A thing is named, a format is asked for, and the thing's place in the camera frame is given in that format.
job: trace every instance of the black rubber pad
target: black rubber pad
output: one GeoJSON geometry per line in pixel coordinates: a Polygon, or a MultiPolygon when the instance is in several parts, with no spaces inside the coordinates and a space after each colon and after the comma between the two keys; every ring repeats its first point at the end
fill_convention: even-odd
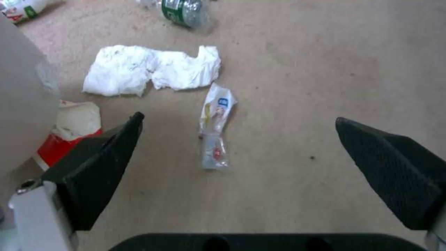
{"type": "Polygon", "coordinates": [[[144,115],[135,113],[122,127],[85,138],[42,180],[57,185],[74,230],[90,230],[108,205],[132,156],[144,115]]]}
{"type": "Polygon", "coordinates": [[[336,130],[370,186],[398,219],[412,230],[429,229],[446,197],[445,161],[411,138],[345,118],[336,120],[336,130]]]}
{"type": "Polygon", "coordinates": [[[424,251],[384,234],[144,234],[110,251],[424,251]]]}

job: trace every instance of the clear plastic bag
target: clear plastic bag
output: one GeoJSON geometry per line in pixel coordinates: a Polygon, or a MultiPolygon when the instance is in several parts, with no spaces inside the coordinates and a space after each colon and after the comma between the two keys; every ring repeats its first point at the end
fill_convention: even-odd
{"type": "Polygon", "coordinates": [[[216,83],[211,85],[200,117],[200,137],[202,138],[203,169],[224,169],[229,167],[225,145],[221,133],[237,100],[231,91],[216,83]]]}
{"type": "Polygon", "coordinates": [[[220,135],[204,135],[202,143],[202,167],[205,170],[229,167],[225,145],[220,135]]]}

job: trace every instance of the white plastic container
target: white plastic container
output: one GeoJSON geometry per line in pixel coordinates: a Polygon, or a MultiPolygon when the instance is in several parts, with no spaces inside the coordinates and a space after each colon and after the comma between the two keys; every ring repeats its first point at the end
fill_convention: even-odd
{"type": "Polygon", "coordinates": [[[0,14],[0,176],[30,158],[48,136],[59,104],[46,57],[0,14]]]}
{"type": "Polygon", "coordinates": [[[0,0],[0,11],[13,23],[35,18],[48,4],[48,0],[0,0]]]}

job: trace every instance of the green bottle label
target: green bottle label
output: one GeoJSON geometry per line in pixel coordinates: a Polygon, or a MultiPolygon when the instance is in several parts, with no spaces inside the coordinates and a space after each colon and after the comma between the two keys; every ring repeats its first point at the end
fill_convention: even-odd
{"type": "Polygon", "coordinates": [[[34,9],[31,6],[26,6],[23,9],[25,10],[25,13],[28,16],[28,18],[35,18],[35,17],[37,17],[37,13],[34,11],[34,9]]]}
{"type": "Polygon", "coordinates": [[[183,6],[185,0],[162,0],[161,10],[164,16],[174,23],[187,26],[183,18],[183,6]]]}

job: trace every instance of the crumpled paper towel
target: crumpled paper towel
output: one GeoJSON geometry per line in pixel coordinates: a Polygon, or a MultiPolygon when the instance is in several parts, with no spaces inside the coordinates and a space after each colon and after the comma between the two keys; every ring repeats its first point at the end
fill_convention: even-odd
{"type": "Polygon", "coordinates": [[[200,46],[192,58],[180,51],[160,51],[141,46],[102,48],[85,77],[82,91],[104,96],[142,96],[152,79],[155,89],[203,87],[218,78],[221,59],[215,46],[200,46]]]}

